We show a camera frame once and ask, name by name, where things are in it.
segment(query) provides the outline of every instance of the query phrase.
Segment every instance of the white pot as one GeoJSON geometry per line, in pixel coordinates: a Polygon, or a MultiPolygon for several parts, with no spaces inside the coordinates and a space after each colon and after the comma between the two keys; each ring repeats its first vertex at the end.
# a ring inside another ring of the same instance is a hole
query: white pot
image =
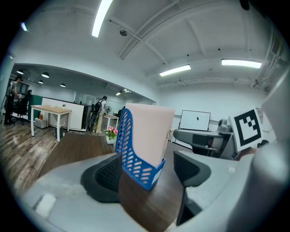
{"type": "Polygon", "coordinates": [[[115,139],[109,140],[109,137],[106,136],[107,144],[113,144],[115,142],[115,139]]]}

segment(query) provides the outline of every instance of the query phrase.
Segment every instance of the black chair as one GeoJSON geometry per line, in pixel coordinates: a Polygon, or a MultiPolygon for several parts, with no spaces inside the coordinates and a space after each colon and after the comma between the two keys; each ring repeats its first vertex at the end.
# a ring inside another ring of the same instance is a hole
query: black chair
{"type": "Polygon", "coordinates": [[[23,115],[26,115],[28,112],[28,104],[31,99],[31,90],[27,91],[27,94],[24,98],[22,98],[19,102],[13,104],[12,112],[16,113],[18,117],[14,117],[12,120],[13,123],[16,121],[21,121],[24,125],[23,121],[27,121],[27,119],[23,118],[23,115]]]}

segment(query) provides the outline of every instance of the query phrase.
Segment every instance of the blue file holder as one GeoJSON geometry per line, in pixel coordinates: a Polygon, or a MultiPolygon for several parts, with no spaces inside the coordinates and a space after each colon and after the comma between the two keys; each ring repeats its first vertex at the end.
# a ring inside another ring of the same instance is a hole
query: blue file holder
{"type": "Polygon", "coordinates": [[[165,159],[154,167],[137,156],[132,145],[133,118],[130,110],[123,108],[115,152],[121,153],[123,170],[146,190],[151,189],[161,174],[165,159]]]}

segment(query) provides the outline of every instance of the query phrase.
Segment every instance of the person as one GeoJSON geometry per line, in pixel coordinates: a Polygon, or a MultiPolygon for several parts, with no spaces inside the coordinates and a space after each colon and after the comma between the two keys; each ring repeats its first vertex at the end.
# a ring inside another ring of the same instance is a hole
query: person
{"type": "Polygon", "coordinates": [[[101,100],[99,100],[98,103],[100,103],[101,107],[98,111],[98,119],[94,124],[94,129],[93,132],[96,132],[97,134],[102,132],[102,121],[103,121],[103,115],[105,113],[105,108],[106,108],[106,100],[107,97],[103,96],[101,100]]]}
{"type": "Polygon", "coordinates": [[[11,83],[8,92],[7,92],[7,105],[5,112],[5,121],[4,125],[9,125],[11,121],[11,113],[13,109],[14,97],[21,98],[21,96],[17,93],[17,84],[22,80],[22,77],[18,75],[13,83],[11,83]]]}

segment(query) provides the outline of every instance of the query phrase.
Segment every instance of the fan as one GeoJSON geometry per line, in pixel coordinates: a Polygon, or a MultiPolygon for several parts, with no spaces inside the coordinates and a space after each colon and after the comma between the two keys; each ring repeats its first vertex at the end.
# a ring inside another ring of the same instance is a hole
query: fan
{"type": "Polygon", "coordinates": [[[105,108],[105,112],[106,112],[107,115],[108,115],[111,111],[112,111],[112,107],[107,106],[107,107],[105,108]]]}

